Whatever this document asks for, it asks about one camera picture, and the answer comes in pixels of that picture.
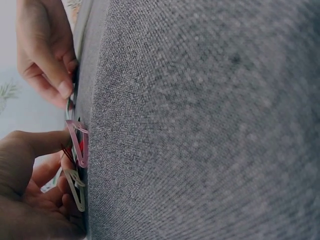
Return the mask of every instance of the white clip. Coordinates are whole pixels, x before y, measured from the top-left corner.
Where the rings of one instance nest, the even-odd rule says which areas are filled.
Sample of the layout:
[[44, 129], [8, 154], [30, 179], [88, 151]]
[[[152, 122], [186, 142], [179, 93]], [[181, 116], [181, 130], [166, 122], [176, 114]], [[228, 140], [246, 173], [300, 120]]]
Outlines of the white clip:
[[[80, 180], [79, 174], [76, 170], [66, 169], [64, 170], [64, 174], [65, 174], [66, 180], [69, 183], [76, 207], [80, 212], [84, 212], [85, 211], [85, 190], [84, 190], [85, 184]], [[73, 181], [75, 181], [78, 185], [80, 200], [79, 200], [76, 187]]]

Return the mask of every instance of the leaf pattern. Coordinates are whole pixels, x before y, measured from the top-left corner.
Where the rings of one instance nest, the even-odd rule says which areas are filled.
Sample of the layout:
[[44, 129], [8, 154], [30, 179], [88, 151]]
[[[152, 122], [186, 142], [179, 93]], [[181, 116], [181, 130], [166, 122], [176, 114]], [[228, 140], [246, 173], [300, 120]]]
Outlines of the leaf pattern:
[[17, 99], [19, 86], [13, 82], [6, 82], [0, 86], [0, 114], [6, 109], [9, 99]]

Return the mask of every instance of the gray fabric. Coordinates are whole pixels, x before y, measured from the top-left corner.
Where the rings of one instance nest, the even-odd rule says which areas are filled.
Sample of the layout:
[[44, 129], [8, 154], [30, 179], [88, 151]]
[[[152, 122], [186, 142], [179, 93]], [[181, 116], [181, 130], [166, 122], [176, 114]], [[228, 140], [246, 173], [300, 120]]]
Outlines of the gray fabric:
[[95, 0], [92, 240], [320, 239], [320, 1]]

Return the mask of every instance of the finger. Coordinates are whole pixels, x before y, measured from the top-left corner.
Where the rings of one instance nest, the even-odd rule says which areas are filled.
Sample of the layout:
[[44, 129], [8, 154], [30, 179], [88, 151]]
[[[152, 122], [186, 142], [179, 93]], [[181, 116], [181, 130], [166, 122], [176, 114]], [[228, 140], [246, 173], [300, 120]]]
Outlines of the finger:
[[63, 204], [62, 202], [63, 195], [64, 194], [60, 191], [60, 189], [57, 186], [43, 193], [43, 196], [50, 202], [54, 203], [58, 208], [61, 207]]
[[73, 84], [66, 67], [54, 57], [46, 41], [40, 39], [35, 41], [37, 42], [32, 43], [30, 48], [30, 59], [39, 66], [61, 96], [67, 99], [73, 92]]
[[70, 133], [67, 130], [41, 133], [14, 131], [5, 137], [4, 141], [10, 141], [11, 148], [15, 148], [15, 142], [19, 141], [21, 147], [30, 154], [34, 161], [39, 156], [60, 151], [62, 145], [67, 146], [70, 142]]
[[63, 170], [72, 169], [75, 170], [73, 162], [65, 155], [61, 159], [61, 167]]
[[62, 197], [62, 204], [68, 212], [70, 222], [85, 231], [85, 225], [82, 217], [83, 214], [78, 210], [71, 195], [64, 194]]
[[42, 188], [57, 174], [59, 168], [61, 167], [60, 155], [60, 152], [51, 154], [48, 159], [45, 160], [45, 162], [33, 170], [31, 179], [39, 188]]
[[74, 48], [63, 56], [63, 63], [69, 74], [73, 74], [78, 66]]
[[59, 207], [59, 212], [67, 219], [69, 219], [69, 214], [65, 206]]
[[26, 81], [49, 103], [61, 109], [66, 107], [68, 100], [63, 98], [60, 92], [58, 92], [43, 75], [40, 74], [27, 78]]
[[65, 176], [61, 176], [58, 180], [57, 187], [64, 194], [72, 194], [69, 183]]

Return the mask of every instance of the plastic clip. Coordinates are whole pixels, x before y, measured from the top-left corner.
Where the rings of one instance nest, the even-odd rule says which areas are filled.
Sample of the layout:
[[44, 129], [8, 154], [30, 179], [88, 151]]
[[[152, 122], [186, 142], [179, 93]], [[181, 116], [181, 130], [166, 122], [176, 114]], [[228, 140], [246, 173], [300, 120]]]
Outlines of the plastic clip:
[[[88, 131], [85, 130], [84, 126], [79, 121], [66, 120], [66, 125], [70, 132], [70, 136], [72, 139], [78, 164], [82, 168], [87, 168], [88, 167]], [[81, 147], [78, 142], [78, 138], [75, 132], [76, 129], [82, 133], [83, 143], [81, 144], [83, 144], [83, 151], [81, 151]]]
[[[69, 183], [76, 207], [78, 208], [78, 210], [80, 212], [84, 212], [85, 211], [85, 189], [84, 189], [84, 187], [86, 185], [80, 180], [79, 174], [76, 170], [66, 169], [66, 170], [64, 170], [64, 174], [65, 174], [66, 180]], [[78, 185], [80, 199], [78, 197], [74, 182]]]

